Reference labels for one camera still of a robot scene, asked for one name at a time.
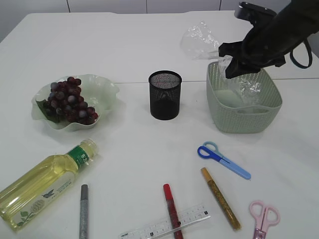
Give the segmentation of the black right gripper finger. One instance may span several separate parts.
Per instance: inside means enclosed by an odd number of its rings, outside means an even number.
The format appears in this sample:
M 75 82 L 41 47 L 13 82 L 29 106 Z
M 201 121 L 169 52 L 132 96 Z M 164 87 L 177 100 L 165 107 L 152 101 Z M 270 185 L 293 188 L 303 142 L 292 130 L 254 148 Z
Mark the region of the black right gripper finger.
M 247 64 L 244 64 L 237 60 L 236 58 L 232 58 L 230 64 L 225 70 L 226 79 L 232 79 L 241 75 L 258 73 L 260 72 L 260 68 L 256 68 Z
M 241 53 L 242 41 L 222 43 L 218 48 L 219 56 L 237 56 Z

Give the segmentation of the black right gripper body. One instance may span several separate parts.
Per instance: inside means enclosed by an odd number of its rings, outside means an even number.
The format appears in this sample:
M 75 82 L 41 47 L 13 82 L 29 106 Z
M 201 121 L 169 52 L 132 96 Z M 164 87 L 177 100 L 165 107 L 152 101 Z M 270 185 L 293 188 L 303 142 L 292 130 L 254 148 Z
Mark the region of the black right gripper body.
M 268 24 L 264 27 L 253 27 L 242 40 L 241 53 L 232 56 L 240 62 L 260 68 L 268 66 L 281 67 L 286 63 L 285 55 L 290 54 L 291 61 L 299 68 L 306 65 L 298 62 L 293 50 L 307 37 L 301 29 L 279 24 Z

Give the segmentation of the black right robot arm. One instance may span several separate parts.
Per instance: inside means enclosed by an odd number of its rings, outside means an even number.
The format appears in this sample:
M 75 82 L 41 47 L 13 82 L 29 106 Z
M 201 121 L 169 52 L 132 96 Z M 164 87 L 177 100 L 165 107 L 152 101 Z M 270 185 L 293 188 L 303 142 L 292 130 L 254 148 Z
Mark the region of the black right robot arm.
M 219 46 L 220 57 L 232 57 L 224 70 L 227 79 L 258 73 L 269 66 L 281 67 L 286 54 L 301 69 L 312 65 L 308 37 L 319 30 L 317 0 L 293 0 L 279 13 L 242 1 L 235 17 L 253 27 L 242 41 Z

